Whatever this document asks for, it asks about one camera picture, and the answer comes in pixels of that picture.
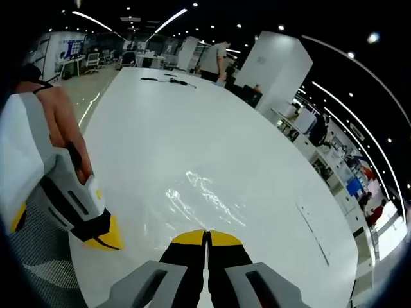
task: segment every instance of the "black ceiling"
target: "black ceiling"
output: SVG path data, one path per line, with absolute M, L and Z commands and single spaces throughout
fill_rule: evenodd
M 311 82 L 317 82 L 342 100 L 377 138 L 391 161 L 403 194 L 411 199 L 410 189 L 407 189 L 407 183 L 411 183 L 408 172 L 411 165 L 408 159 L 411 154 L 411 128 L 398 106 L 383 87 L 353 61 L 318 43 L 301 38 L 301 35 L 307 35 L 344 52 L 353 51 L 356 60 L 380 78 L 398 98 L 407 114 L 410 114 L 411 67 L 407 48 L 409 26 L 404 7 L 393 1 L 378 6 L 364 1 L 330 1 L 325 4 L 315 1 L 255 0 L 249 4 L 239 4 L 239 1 L 203 0 L 196 1 L 197 7 L 193 6 L 193 2 L 117 0 L 103 4 L 98 0 L 84 0 L 78 9 L 74 4 L 62 5 L 65 12 L 56 16 L 49 27 L 63 30 L 69 26 L 72 30 L 80 28 L 82 31 L 88 29 L 96 33 L 107 31 L 87 19 L 71 14 L 71 10 L 78 10 L 124 36 L 130 33 L 127 30 L 130 23 L 121 21 L 120 17 L 140 17 L 142 21 L 135 22 L 134 26 L 142 32 L 152 33 L 154 29 L 146 27 L 148 20 L 163 23 L 174 13 L 187 8 L 188 12 L 167 25 L 161 34 L 178 37 L 177 33 L 181 33 L 182 39 L 186 35 L 194 35 L 208 43 L 230 37 L 231 48 L 241 51 L 238 58 L 241 65 L 253 47 L 255 35 L 263 30 L 278 31 L 278 25 L 283 24 L 283 33 L 300 38 L 314 62 L 304 82 L 306 98 L 311 96 L 319 108 L 327 106 L 342 120 L 349 119 L 356 124 L 338 103 Z M 372 31 L 379 32 L 381 39 L 378 43 L 368 44 L 367 37 Z M 353 98 L 349 97 L 350 92 L 354 94 Z M 369 153 L 378 169 L 385 170 L 384 181 L 395 187 L 380 151 L 368 135 L 365 132 L 363 134 L 366 136 L 365 144 L 371 146 Z M 391 144 L 387 142 L 388 138 L 393 140 Z

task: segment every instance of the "floor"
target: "floor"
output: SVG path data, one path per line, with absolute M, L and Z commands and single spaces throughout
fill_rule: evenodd
M 72 77 L 60 82 L 74 106 L 80 130 L 84 132 L 96 106 L 119 71 L 114 65 L 99 69 L 97 73 Z

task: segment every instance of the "white t-shirt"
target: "white t-shirt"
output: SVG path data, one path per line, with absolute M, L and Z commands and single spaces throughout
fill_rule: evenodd
M 202 71 L 218 74 L 217 56 L 226 57 L 225 44 L 218 43 L 211 46 L 208 51 L 205 51 L 200 61 Z

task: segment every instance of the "red object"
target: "red object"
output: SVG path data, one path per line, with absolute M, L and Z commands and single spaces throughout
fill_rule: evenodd
M 378 218 L 380 218 L 383 214 L 383 209 L 384 208 L 382 206 L 379 206 L 370 216 L 367 217 L 367 223 L 369 226 L 372 226 L 377 222 Z

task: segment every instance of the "white pillar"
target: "white pillar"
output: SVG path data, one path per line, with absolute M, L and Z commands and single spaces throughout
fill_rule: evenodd
M 235 84 L 255 87 L 261 97 L 256 110 L 269 116 L 276 104 L 290 103 L 308 74 L 313 61 L 301 42 L 274 32 L 261 32 Z
M 191 58 L 193 57 L 194 50 L 197 46 L 198 38 L 188 37 L 184 41 L 180 53 L 179 53 L 179 63 L 178 68 L 185 71 L 190 63 Z

